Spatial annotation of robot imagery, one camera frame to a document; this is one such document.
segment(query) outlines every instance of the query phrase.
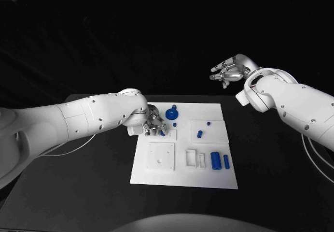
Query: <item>black table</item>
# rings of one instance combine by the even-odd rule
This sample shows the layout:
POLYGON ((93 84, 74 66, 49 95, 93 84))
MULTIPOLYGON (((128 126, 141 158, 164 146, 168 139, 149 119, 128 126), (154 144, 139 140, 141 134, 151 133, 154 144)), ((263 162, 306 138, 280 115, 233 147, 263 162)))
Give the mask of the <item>black table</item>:
MULTIPOLYGON (((70 95, 66 102, 86 96, 70 95)), ((136 136, 120 126, 72 154, 31 162, 0 211, 0 228, 106 232, 149 216, 195 213, 276 231, 334 231, 334 185, 276 111, 241 107, 233 96, 145 97, 149 102, 221 104, 239 190, 129 184, 136 136)), ((66 143, 51 154, 87 139, 66 143)))

